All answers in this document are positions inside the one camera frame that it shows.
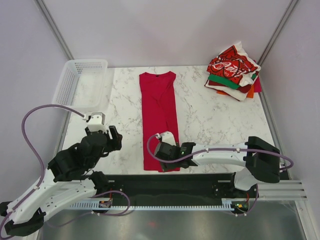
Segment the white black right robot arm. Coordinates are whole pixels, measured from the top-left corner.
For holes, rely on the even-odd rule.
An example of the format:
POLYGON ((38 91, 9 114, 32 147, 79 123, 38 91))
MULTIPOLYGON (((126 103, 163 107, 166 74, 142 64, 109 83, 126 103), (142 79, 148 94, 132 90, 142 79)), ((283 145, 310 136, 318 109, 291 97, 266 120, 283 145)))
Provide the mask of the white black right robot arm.
POLYGON ((209 164, 242 167, 231 177, 229 191, 242 196, 258 183, 275 184, 280 181, 280 151, 256 136, 246 142, 231 145, 204 145, 184 142, 181 146, 161 141, 154 150, 163 170, 198 167, 209 164))

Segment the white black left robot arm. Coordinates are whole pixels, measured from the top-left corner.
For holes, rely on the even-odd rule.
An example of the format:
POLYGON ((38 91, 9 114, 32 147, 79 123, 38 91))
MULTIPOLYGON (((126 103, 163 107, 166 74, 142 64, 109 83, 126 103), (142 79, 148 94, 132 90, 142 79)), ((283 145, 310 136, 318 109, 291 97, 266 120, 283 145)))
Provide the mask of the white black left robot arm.
POLYGON ((82 199, 109 195, 111 187, 103 172, 94 171, 84 180, 81 177, 101 158, 119 151, 123 136, 114 125, 98 131, 86 127, 85 132, 80 142, 59 151, 48 163, 40 183, 21 198, 0 204, 4 218, 0 228, 7 239, 33 234, 56 213, 82 199))

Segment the crimson red t shirt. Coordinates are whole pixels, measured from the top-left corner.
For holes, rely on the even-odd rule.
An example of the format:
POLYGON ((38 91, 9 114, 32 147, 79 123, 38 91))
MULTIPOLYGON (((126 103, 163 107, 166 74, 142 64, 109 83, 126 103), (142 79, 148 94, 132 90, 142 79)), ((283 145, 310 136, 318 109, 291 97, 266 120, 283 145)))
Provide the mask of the crimson red t shirt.
POLYGON ((169 131, 173 133, 175 141, 179 142, 179 128, 176 110, 174 81, 176 74, 151 74, 144 72, 139 75, 142 107, 142 142, 143 169, 159 172, 160 162, 148 152, 147 141, 157 133, 169 131))

